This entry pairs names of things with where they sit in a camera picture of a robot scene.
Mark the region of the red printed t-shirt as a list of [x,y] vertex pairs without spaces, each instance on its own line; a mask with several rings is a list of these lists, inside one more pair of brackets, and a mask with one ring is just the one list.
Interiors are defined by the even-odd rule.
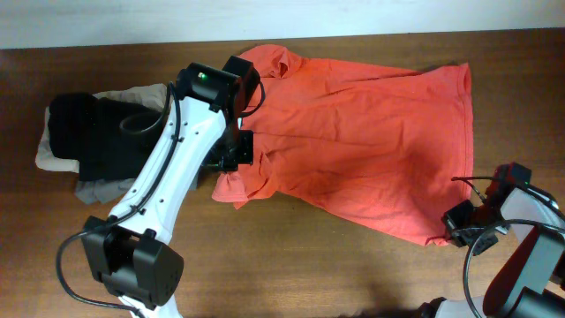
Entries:
[[444,246],[442,217],[467,200],[473,172],[471,69],[427,72],[247,50],[262,88],[243,121],[253,162],[213,192],[241,208],[284,193],[421,246]]

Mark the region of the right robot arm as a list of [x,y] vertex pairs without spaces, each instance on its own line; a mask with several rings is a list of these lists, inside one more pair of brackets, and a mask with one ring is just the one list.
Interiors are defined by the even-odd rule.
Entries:
[[[442,222],[448,238],[467,250],[461,301],[437,298],[424,303],[417,317],[562,317],[563,297],[549,291],[564,285],[564,214],[555,198],[531,184],[531,170],[519,163],[499,166],[480,205],[464,201],[448,210]],[[469,288],[471,259],[514,232],[518,246],[494,277],[485,295]]]

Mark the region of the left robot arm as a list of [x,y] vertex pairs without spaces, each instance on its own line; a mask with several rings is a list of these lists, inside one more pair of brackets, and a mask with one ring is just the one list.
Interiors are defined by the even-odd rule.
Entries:
[[177,317],[184,259],[170,246],[177,214],[201,168],[232,172],[253,162],[253,133],[242,120],[262,90],[252,62],[232,56],[222,69],[192,63],[170,86],[166,126],[131,190],[105,220],[89,217],[79,238],[95,281],[134,317]]

